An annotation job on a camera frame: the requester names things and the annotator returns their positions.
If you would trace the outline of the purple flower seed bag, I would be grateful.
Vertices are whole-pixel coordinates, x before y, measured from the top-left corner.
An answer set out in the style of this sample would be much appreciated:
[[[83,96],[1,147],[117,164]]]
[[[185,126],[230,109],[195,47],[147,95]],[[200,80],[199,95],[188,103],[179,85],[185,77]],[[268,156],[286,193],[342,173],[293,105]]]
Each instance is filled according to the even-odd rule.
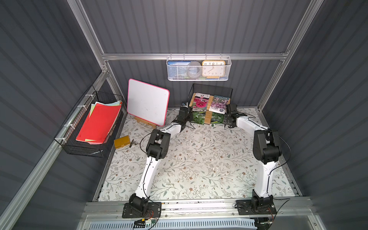
[[[230,102],[229,97],[215,95],[213,96],[213,100],[211,102],[209,111],[225,114],[226,113],[226,105]]]

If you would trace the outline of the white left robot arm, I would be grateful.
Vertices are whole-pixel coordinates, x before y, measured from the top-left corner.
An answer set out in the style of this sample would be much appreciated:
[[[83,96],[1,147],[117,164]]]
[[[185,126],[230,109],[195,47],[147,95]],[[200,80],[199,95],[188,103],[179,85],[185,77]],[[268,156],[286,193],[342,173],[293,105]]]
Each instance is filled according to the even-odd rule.
[[[153,179],[159,169],[160,163],[167,156],[172,136],[182,132],[187,122],[193,119],[192,108],[183,104],[179,114],[172,123],[162,129],[154,129],[149,134],[149,140],[145,153],[147,155],[146,165],[142,178],[135,192],[129,198],[129,206],[138,214],[145,215],[149,209],[150,191]]]

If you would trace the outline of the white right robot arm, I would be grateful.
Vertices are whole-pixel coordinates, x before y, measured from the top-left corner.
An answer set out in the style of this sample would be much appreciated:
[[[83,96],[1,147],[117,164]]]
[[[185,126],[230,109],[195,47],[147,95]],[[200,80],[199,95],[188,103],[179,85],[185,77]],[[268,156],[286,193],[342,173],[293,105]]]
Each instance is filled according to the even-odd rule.
[[[268,211],[274,214],[272,178],[282,155],[278,133],[238,112],[235,104],[226,105],[224,123],[230,128],[238,127],[253,136],[253,154],[258,163],[258,170],[250,208],[254,213]]]

